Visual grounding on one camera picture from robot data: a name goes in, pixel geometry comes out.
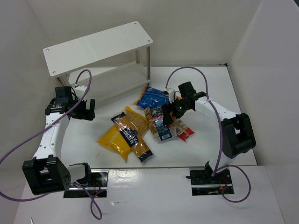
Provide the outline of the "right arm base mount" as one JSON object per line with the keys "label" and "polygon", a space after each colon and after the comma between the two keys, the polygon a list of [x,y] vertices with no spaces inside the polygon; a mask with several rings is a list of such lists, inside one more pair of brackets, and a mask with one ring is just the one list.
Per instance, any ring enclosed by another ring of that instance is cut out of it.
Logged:
{"label": "right arm base mount", "polygon": [[191,168],[186,179],[190,180],[192,196],[212,196],[224,194],[234,194],[230,171],[225,169],[216,177],[209,176],[212,171],[208,169]]}

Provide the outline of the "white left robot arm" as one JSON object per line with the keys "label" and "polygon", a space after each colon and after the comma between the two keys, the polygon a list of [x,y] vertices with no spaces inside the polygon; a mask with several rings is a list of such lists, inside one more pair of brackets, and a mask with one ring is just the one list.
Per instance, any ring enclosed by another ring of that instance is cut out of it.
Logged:
{"label": "white left robot arm", "polygon": [[87,185],[91,169],[86,162],[64,165],[60,159],[65,131],[71,119],[92,121],[95,100],[86,99],[87,86],[55,88],[45,110],[46,128],[33,158],[25,161],[22,170],[34,195],[67,191],[74,182]]}

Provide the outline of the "fusilli bag with dark label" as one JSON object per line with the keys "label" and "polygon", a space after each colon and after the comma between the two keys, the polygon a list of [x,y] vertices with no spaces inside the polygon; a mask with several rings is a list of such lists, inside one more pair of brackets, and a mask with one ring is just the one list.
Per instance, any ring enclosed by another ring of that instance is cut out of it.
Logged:
{"label": "fusilli bag with dark label", "polygon": [[176,127],[174,124],[163,124],[164,115],[160,106],[147,107],[144,111],[144,115],[155,141],[165,141],[177,136]]}

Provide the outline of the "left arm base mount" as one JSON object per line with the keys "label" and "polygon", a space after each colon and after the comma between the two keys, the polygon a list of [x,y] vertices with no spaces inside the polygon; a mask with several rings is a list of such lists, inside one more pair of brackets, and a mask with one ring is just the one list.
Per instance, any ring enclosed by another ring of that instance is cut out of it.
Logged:
{"label": "left arm base mount", "polygon": [[[92,169],[91,179],[87,182],[79,181],[79,183],[89,192],[91,196],[96,196],[96,198],[106,198],[108,170]],[[88,198],[88,195],[81,187],[71,185],[69,190],[64,192],[63,198]]]}

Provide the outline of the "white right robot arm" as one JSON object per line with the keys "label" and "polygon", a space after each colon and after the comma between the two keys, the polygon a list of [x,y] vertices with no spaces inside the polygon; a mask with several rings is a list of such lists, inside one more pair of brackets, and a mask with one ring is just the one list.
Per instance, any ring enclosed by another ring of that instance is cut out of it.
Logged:
{"label": "white right robot arm", "polygon": [[196,92],[191,82],[183,83],[178,88],[180,97],[176,95],[175,89],[164,90],[164,95],[169,98],[169,102],[162,106],[163,124],[171,125],[186,111],[193,110],[219,126],[219,153],[206,164],[206,169],[211,172],[211,176],[219,175],[238,155],[256,146],[251,121],[247,114],[232,112],[214,102],[207,93]]}

